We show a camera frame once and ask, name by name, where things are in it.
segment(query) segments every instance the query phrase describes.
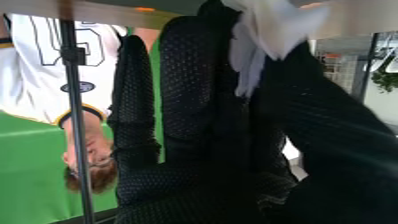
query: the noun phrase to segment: person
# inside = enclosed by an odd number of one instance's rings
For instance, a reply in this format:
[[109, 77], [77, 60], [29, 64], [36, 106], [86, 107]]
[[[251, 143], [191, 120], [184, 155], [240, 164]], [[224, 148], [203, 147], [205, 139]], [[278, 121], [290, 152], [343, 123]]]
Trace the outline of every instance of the person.
[[[164, 164], [137, 37], [121, 50], [109, 117], [116, 223], [397, 223], [390, 128], [326, 78], [308, 42], [285, 60], [267, 57], [251, 101], [237, 98], [228, 63], [237, 12], [223, 6], [205, 11], [169, 22], [160, 37]], [[304, 154], [303, 182], [280, 156], [281, 132]]]
[[[0, 111], [24, 119], [57, 125], [66, 135], [66, 186], [79, 191], [70, 86], [61, 58], [61, 31], [57, 19], [18, 14], [4, 15], [0, 22]], [[79, 47], [86, 49], [81, 71], [84, 103], [86, 148], [93, 177], [93, 191], [102, 193], [116, 180], [111, 157], [113, 140], [102, 122], [109, 116], [118, 50], [129, 28], [93, 22], [75, 22]], [[148, 43], [155, 30], [136, 29]]]

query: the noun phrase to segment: man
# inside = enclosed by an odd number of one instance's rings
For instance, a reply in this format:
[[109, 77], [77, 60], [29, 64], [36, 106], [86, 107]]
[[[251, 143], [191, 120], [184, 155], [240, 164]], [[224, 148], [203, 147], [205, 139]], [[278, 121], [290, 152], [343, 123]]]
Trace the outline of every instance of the man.
[[[59, 21], [8, 14], [0, 22], [0, 111], [17, 117], [59, 125], [66, 133], [68, 150], [63, 155], [66, 186], [81, 186], [75, 139], [70, 111], [70, 86], [61, 58]], [[102, 121], [109, 116], [114, 70], [125, 27], [77, 22], [77, 42], [86, 48], [81, 71], [84, 103], [86, 147], [93, 176], [93, 191], [102, 193], [116, 179], [111, 158], [113, 142], [105, 137]], [[137, 29], [152, 47], [157, 31]]]

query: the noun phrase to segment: hair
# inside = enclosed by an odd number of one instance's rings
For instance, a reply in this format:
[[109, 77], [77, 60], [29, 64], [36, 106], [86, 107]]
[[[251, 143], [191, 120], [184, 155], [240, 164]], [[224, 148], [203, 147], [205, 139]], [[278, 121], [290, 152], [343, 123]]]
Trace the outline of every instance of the hair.
[[[91, 189], [95, 194], [102, 194], [114, 186], [118, 176], [116, 161], [98, 170], [91, 170]], [[66, 188], [72, 192], [81, 192], [81, 179], [72, 173], [70, 167], [65, 170]]]

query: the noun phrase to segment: white jersey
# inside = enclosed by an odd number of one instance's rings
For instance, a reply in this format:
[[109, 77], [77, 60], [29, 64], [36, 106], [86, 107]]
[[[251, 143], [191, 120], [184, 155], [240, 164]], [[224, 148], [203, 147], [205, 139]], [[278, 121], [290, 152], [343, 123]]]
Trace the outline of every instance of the white jersey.
[[[15, 47], [0, 48], [0, 110], [57, 125], [70, 114], [59, 22], [17, 14], [8, 17]], [[91, 22], [75, 22], [75, 26], [88, 61], [79, 66], [84, 109], [107, 118], [120, 35], [127, 35], [127, 29]]]

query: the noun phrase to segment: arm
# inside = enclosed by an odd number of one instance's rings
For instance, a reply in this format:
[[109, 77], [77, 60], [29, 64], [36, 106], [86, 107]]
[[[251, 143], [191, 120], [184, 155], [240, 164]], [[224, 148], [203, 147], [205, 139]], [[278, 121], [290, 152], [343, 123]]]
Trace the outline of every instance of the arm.
[[134, 33], [141, 37], [141, 39], [144, 40], [146, 50], [148, 50], [148, 52], [152, 52], [153, 43], [155, 43], [155, 41], [159, 39], [160, 30], [136, 28]]
[[269, 108], [304, 153], [310, 177], [288, 203], [288, 223], [395, 223], [398, 143], [372, 111], [324, 77], [303, 44], [267, 63]]

